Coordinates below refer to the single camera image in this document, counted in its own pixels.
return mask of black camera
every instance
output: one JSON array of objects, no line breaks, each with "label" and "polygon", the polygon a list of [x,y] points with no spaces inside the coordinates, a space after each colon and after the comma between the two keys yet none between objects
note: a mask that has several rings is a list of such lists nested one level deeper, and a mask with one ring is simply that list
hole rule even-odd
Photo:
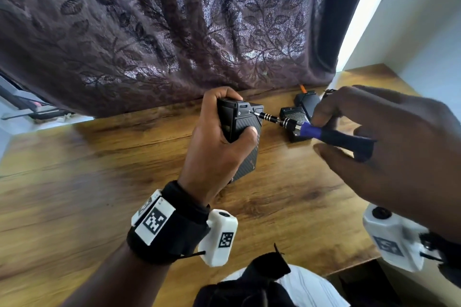
[{"label": "black camera", "polygon": [[248,126],[254,126],[258,132],[258,143],[256,144],[256,147],[240,165],[230,182],[234,182],[240,177],[245,176],[256,167],[262,120],[251,114],[250,111],[261,113],[263,110],[264,106],[256,103],[230,100],[227,98],[218,99],[218,115],[219,120],[221,121],[221,128],[224,136],[230,143],[236,141],[243,130],[245,130]]}]

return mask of wood grain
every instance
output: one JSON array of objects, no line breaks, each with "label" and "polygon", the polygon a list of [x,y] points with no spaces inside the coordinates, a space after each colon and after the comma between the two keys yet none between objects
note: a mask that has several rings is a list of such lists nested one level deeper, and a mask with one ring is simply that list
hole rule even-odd
[{"label": "wood grain", "polygon": [[[387,67],[342,72],[333,86],[371,84],[414,93]],[[278,114],[297,88],[243,93]],[[54,306],[125,237],[130,217],[176,179],[200,102],[18,135],[0,165],[0,306]],[[355,124],[342,119],[340,129]],[[199,288],[273,250],[320,275],[378,256],[359,199],[313,152],[264,122],[256,170],[227,186],[213,206],[239,220],[228,264],[199,257],[173,264],[156,306],[191,306]]]}]

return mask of precision screwdriver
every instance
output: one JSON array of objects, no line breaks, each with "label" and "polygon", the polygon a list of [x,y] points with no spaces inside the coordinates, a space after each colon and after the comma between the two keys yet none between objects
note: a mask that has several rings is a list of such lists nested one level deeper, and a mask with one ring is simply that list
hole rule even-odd
[{"label": "precision screwdriver", "polygon": [[361,136],[347,135],[337,130],[325,129],[311,125],[309,122],[299,122],[295,119],[280,119],[264,112],[251,112],[258,118],[279,124],[281,127],[298,134],[299,136],[316,138],[332,146],[341,147],[354,153],[357,161],[367,161],[373,154],[376,140]]}]

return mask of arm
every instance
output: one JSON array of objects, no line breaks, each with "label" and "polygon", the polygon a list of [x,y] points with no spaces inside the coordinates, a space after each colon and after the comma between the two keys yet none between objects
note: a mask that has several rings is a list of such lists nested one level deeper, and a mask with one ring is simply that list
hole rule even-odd
[{"label": "arm", "polygon": [[354,135],[376,139],[359,163],[338,148],[315,151],[363,199],[461,244],[461,125],[436,100],[357,85],[343,87],[315,108],[312,124],[335,113],[361,124]]},{"label": "arm", "polygon": [[[228,143],[216,106],[217,99],[224,97],[242,100],[227,87],[205,93],[178,179],[181,188],[202,205],[207,205],[227,185],[257,143],[254,128],[245,129],[238,141]],[[169,268],[170,265],[143,261],[124,242],[62,306],[151,307]]]}]

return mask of curtain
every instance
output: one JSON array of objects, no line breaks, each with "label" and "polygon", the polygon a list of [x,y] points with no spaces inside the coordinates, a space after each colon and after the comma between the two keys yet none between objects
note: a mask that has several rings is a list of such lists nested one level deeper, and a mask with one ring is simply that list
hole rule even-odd
[{"label": "curtain", "polygon": [[[323,85],[357,1],[335,9],[337,0],[0,0],[0,69],[95,117],[221,85]],[[333,39],[326,47],[322,33]]]}]

